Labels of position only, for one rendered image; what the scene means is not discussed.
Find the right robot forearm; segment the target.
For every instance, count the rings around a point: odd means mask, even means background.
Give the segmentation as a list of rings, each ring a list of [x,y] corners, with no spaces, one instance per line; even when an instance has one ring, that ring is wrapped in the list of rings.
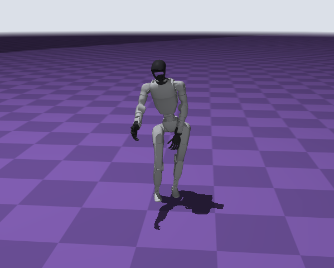
[[[136,110],[135,110],[135,121],[138,121],[138,126],[141,127],[142,124],[142,117],[143,117],[143,112],[138,110],[139,105],[137,105]]]

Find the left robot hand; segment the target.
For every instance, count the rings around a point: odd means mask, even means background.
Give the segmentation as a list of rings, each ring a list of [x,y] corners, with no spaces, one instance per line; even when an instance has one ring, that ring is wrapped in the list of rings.
[[[169,149],[171,149],[171,150],[177,150],[177,149],[179,149],[179,146],[180,146],[180,142],[181,142],[180,136],[182,135],[182,133],[177,133],[177,130],[178,130],[178,127],[176,127],[176,129],[175,129],[175,135],[168,142],[168,144],[169,144],[172,141],[172,144],[169,147]],[[173,148],[171,148],[171,147],[173,147]]]

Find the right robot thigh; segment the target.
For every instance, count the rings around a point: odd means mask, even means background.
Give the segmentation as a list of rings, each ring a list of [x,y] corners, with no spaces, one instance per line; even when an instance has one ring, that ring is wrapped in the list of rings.
[[[156,125],[152,130],[152,139],[154,146],[154,165],[161,171],[164,170],[163,163],[163,145],[164,145],[164,128],[163,124]]]

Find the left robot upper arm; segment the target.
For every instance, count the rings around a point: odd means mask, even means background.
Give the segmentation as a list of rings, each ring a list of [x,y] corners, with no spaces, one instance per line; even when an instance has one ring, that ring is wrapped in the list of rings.
[[[185,86],[185,83],[182,81],[174,81],[173,85],[175,89],[178,91],[178,97],[179,97],[179,100],[181,101],[181,104],[178,106],[178,110],[181,112],[181,107],[183,105],[187,105],[188,107],[186,86]]]

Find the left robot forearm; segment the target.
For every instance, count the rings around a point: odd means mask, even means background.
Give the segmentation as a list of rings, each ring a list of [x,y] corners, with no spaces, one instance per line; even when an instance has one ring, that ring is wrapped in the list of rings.
[[[187,114],[188,114],[188,107],[187,105],[183,105],[181,107],[181,112],[178,115],[178,122],[176,124],[176,127],[178,127],[177,133],[182,133]]]

